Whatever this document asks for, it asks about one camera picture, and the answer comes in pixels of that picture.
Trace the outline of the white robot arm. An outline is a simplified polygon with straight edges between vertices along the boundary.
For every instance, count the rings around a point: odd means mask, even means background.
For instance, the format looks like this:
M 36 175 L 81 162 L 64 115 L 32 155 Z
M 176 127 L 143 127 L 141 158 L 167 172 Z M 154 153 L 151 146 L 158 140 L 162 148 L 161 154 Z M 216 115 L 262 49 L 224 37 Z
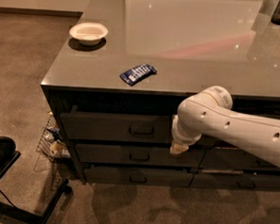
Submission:
M 233 111 L 225 88 L 213 86 L 184 99 L 174 116 L 171 152 L 213 136 L 280 168 L 280 120 Z

